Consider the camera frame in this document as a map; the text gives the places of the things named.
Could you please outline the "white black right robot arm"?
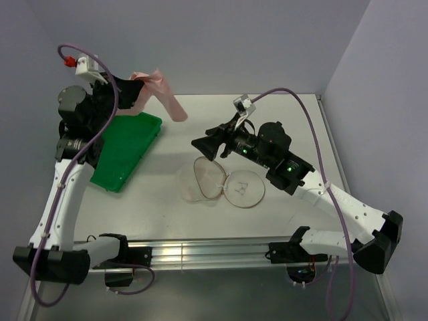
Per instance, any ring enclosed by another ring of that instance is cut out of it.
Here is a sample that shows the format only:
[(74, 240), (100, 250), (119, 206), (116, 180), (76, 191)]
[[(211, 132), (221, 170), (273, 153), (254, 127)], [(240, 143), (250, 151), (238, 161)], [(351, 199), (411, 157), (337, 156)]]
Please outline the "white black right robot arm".
[(299, 227), (287, 242), (269, 244), (272, 263), (300, 263), (329, 256), (350, 257), (372, 274), (383, 274), (401, 240), (403, 217), (385, 213), (323, 180), (320, 172), (290, 151), (292, 139), (280, 122), (262, 124), (250, 133), (233, 118), (206, 130), (191, 144), (208, 160), (234, 152), (267, 169), (267, 180), (277, 189), (307, 201), (344, 224), (342, 231)]

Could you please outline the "pink bra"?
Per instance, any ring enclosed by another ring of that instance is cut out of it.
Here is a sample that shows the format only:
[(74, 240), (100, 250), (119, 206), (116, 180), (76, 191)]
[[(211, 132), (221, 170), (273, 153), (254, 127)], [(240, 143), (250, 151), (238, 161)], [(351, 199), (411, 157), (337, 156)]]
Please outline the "pink bra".
[(124, 110), (124, 115), (136, 116), (140, 114), (149, 99), (154, 96), (163, 105), (172, 121), (184, 122), (188, 118), (187, 113), (175, 98), (169, 83), (159, 69), (156, 69), (152, 74), (135, 72), (129, 80), (143, 81), (144, 86), (140, 90), (134, 106), (129, 110)]

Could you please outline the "white mesh laundry bag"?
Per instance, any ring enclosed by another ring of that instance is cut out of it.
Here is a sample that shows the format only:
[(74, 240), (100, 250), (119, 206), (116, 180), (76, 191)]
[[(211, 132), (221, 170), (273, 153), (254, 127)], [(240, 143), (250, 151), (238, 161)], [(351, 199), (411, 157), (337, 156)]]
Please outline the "white mesh laundry bag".
[(253, 171), (226, 172), (217, 162), (201, 156), (176, 173), (177, 190), (188, 203), (216, 201), (221, 197), (235, 207), (249, 209), (265, 196), (265, 184)]

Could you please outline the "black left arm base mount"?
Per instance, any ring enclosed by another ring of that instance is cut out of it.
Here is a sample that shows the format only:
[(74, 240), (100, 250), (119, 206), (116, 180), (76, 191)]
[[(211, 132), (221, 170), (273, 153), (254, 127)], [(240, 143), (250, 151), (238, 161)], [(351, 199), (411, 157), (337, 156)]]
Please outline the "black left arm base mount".
[[(110, 259), (100, 264), (98, 267), (104, 272), (104, 283), (106, 287), (114, 292), (117, 291), (121, 295), (139, 294), (149, 289), (154, 281), (155, 274), (151, 269), (152, 247), (129, 247), (126, 257), (120, 261), (118, 259)], [(120, 288), (127, 288), (134, 281), (137, 270), (147, 271), (150, 275), (148, 284), (140, 290), (125, 292)]]

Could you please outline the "green plastic tray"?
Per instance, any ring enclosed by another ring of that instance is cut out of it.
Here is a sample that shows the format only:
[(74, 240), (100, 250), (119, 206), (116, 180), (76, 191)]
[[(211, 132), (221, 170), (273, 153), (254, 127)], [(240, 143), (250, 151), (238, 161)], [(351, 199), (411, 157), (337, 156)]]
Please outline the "green plastic tray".
[(144, 112), (115, 116), (102, 135), (104, 147), (90, 182), (119, 193), (160, 133), (162, 123), (160, 118)]

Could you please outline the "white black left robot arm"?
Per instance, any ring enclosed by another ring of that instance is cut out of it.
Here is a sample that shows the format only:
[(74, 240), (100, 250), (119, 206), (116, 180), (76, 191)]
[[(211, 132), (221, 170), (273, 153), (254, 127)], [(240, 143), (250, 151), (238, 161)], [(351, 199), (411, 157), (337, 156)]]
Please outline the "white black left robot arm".
[(92, 92), (69, 86), (58, 94), (60, 139), (56, 146), (54, 180), (42, 218), (27, 246), (17, 246), (13, 261), (31, 281), (81, 284), (91, 268), (109, 261), (115, 267), (129, 262), (126, 236), (104, 233), (95, 241), (75, 245), (74, 229), (84, 191), (98, 165), (107, 128), (117, 109), (131, 108), (144, 83), (141, 80), (101, 80)]

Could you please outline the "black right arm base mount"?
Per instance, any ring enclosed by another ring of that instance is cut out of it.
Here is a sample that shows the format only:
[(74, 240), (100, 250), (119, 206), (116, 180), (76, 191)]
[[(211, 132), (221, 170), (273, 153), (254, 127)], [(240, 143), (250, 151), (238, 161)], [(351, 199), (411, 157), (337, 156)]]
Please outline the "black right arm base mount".
[(271, 264), (300, 264), (287, 267), (287, 277), (293, 286), (300, 284), (305, 287), (316, 277), (315, 259), (301, 247), (290, 242), (269, 243), (265, 258)]

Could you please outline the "aluminium table edge rail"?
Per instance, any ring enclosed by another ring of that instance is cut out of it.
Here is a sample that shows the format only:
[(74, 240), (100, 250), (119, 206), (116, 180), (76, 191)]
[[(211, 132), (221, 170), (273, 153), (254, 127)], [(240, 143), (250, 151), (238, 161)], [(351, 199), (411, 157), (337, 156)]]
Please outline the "aluminium table edge rail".
[(151, 269), (157, 272), (271, 267), (265, 257), (268, 245), (288, 240), (288, 237), (244, 237), (130, 241), (128, 245), (132, 251), (151, 248), (151, 253), (145, 258), (150, 260)]

